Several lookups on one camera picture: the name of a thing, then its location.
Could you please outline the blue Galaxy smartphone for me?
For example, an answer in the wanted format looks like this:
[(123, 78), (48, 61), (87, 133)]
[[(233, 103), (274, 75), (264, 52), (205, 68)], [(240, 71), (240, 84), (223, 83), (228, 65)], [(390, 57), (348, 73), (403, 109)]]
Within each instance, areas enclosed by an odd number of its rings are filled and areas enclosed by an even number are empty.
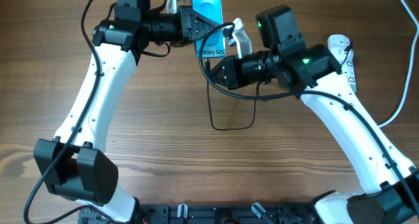
[[(191, 0), (192, 9), (216, 22), (216, 26), (223, 23), (221, 0)], [(225, 56), (225, 43), (221, 31), (208, 37), (203, 50), (203, 58), (223, 58)]]

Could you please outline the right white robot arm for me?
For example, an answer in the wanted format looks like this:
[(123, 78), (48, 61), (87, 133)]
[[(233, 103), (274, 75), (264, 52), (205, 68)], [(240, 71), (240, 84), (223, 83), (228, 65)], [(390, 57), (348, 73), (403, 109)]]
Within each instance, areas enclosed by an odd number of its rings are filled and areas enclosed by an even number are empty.
[(384, 135), (324, 45), (307, 47), (293, 11), (285, 5), (256, 17), (264, 50), (253, 52), (239, 20), (215, 28), (236, 46), (204, 72), (218, 91), (276, 79), (287, 96), (300, 99), (324, 123), (351, 162), (361, 190), (329, 191), (308, 207), (309, 223), (402, 223), (418, 215), (418, 169)]

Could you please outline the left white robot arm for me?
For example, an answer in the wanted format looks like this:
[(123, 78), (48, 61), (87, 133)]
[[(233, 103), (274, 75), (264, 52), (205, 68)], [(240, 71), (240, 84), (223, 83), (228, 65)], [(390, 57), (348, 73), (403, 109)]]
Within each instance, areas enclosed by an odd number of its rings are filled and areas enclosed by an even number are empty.
[(149, 43), (183, 47), (215, 26), (190, 6), (166, 13), (151, 0), (113, 3), (86, 40), (92, 59), (71, 111), (51, 140), (36, 143), (39, 185), (112, 223), (141, 223), (139, 200), (121, 189), (118, 168), (105, 156), (111, 118)]

